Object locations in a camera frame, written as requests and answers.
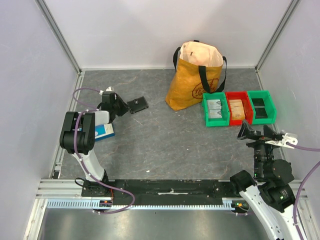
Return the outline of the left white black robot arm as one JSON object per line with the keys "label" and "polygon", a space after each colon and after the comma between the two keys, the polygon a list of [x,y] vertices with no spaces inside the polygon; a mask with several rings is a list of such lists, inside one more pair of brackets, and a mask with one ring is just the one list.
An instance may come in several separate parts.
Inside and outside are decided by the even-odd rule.
{"label": "left white black robot arm", "polygon": [[106,170],[101,166],[94,151],[96,127],[111,124],[115,118],[126,114],[129,105],[114,91],[102,91],[100,104],[81,112],[68,111],[65,114],[60,133],[60,147],[71,154],[85,174],[83,196],[113,196]]}

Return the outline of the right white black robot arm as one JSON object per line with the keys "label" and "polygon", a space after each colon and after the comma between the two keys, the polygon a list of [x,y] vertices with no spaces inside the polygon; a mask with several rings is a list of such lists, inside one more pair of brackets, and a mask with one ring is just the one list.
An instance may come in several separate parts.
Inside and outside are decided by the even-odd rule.
{"label": "right white black robot arm", "polygon": [[237,138],[250,140],[246,145],[254,150],[254,173],[242,170],[230,177],[230,193],[248,203],[270,240],[307,239],[298,220],[298,195],[290,186],[295,179],[291,163],[273,154],[276,148],[294,149],[297,135],[277,133],[268,125],[263,131],[254,130],[243,120]]}

